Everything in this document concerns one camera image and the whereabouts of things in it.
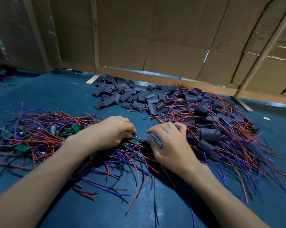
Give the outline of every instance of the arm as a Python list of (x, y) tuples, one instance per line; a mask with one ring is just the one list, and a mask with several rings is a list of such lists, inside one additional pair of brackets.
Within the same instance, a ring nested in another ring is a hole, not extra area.
[(186, 141), (184, 124), (160, 124), (147, 133), (155, 134), (163, 143), (161, 148), (153, 137), (148, 136), (155, 158), (195, 188), (222, 228), (269, 228), (221, 185), (206, 165), (198, 161)]
[(1, 227), (35, 227), (57, 193), (78, 165), (90, 154), (118, 145), (137, 133), (121, 116), (70, 136), (48, 160), (24, 176), (0, 196)]

